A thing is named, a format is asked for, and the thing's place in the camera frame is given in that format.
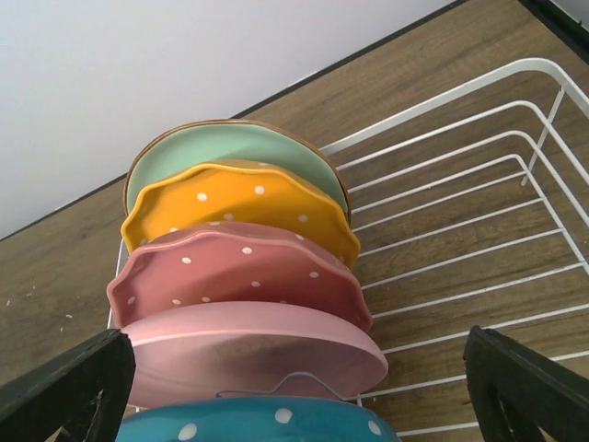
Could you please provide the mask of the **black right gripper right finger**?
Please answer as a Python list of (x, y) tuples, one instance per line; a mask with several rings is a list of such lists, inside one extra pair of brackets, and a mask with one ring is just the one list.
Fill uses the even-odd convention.
[(586, 441), (588, 379), (493, 330), (473, 327), (463, 354), (486, 441)]

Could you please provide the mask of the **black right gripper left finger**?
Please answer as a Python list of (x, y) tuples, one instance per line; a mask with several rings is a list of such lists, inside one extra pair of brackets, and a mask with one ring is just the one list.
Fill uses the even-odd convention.
[(129, 337), (98, 333), (1, 387), (1, 439), (115, 440), (134, 371)]

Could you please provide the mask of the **light pink plate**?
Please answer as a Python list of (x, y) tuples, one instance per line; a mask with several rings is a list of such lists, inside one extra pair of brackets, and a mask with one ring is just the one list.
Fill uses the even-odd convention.
[(157, 408), (247, 390), (354, 397), (388, 362), (368, 334), (312, 308), (233, 301), (173, 308), (123, 328), (136, 369), (129, 403)]

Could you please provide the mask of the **orange polka dot plate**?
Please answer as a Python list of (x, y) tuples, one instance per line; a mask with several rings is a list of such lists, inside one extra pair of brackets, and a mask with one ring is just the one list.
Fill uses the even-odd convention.
[(128, 251), (207, 223), (278, 227), (310, 239), (348, 268), (360, 254), (343, 209), (309, 181), (251, 160), (204, 162), (140, 190), (121, 226)]

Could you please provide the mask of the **blue polka dot plate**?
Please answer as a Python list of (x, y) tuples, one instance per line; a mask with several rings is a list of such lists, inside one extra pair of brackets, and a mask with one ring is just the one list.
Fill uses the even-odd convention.
[(375, 413), (342, 401), (250, 397), (155, 408), (121, 422), (118, 441), (398, 441)]

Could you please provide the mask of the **dark pink polka dot plate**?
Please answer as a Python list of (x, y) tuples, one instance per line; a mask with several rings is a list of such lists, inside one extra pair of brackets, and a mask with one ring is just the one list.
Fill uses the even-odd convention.
[(279, 302), (327, 312), (367, 332), (373, 319), (357, 278), (300, 234), (245, 222), (209, 222), (133, 251), (108, 284), (113, 322), (226, 301)]

